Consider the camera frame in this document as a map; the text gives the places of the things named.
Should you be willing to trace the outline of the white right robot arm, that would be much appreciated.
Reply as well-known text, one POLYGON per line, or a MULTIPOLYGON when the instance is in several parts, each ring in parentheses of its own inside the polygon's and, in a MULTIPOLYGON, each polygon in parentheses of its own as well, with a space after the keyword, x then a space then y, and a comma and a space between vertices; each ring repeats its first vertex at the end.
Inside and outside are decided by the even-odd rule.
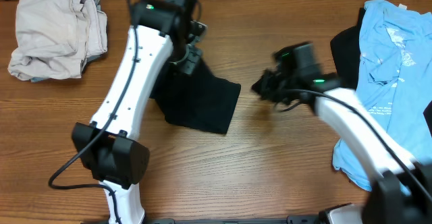
POLYGON ((353 89, 335 73, 323 74, 309 42, 273 54, 252 90, 288 109, 305 104, 346 142, 372 190, 365 205, 343 204, 317 215, 288 217, 288 223, 430 223, 431 166, 402 148, 367 112, 353 89))

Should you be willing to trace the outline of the black t-shirt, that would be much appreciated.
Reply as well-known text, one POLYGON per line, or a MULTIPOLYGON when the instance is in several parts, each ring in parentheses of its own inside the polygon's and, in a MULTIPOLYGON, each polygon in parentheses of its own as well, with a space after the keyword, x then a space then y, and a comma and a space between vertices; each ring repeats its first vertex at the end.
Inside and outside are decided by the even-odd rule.
POLYGON ((167 123, 226 134, 240 91, 240 84, 214 76, 206 63, 200 61, 190 75, 172 64, 164 65, 150 97, 167 123))

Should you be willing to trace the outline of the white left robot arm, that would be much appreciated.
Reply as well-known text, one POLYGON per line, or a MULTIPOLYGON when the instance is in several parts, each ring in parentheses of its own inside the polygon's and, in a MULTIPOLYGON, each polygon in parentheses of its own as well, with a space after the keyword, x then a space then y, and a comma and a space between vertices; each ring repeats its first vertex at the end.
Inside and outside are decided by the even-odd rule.
POLYGON ((195 44, 207 27, 193 19, 198 0, 133 4, 126 50, 111 88, 89 124, 77 123, 78 158, 103 189, 108 223, 144 223, 139 183, 149 150, 138 143, 144 109, 164 69, 190 76, 201 61, 195 44))

